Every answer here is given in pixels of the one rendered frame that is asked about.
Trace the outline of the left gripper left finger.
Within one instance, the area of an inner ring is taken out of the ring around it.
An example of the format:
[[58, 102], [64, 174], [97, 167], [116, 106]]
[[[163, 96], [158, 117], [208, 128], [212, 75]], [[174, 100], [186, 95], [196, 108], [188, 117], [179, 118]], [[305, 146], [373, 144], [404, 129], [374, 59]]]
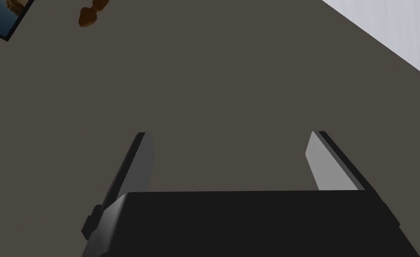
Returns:
[[147, 192], [154, 165], [154, 144], [151, 133], [138, 133], [115, 175], [102, 203], [101, 210], [108, 208], [128, 192]]

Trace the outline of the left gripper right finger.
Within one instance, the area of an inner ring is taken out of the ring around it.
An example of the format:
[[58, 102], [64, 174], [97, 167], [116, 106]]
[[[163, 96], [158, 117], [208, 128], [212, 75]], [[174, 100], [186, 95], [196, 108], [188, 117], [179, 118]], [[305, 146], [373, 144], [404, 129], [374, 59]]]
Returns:
[[311, 132], [305, 157], [320, 191], [364, 190], [362, 184], [320, 132]]

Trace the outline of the brown wall lamp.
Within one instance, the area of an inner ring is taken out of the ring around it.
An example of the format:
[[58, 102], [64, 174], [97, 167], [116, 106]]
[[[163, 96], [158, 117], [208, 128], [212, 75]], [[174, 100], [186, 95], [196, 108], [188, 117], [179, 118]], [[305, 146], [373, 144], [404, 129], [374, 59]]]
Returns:
[[78, 24], [80, 27], [88, 27], [97, 21], [99, 12], [108, 5], [110, 0], [92, 0], [91, 7], [83, 7], [80, 10]]

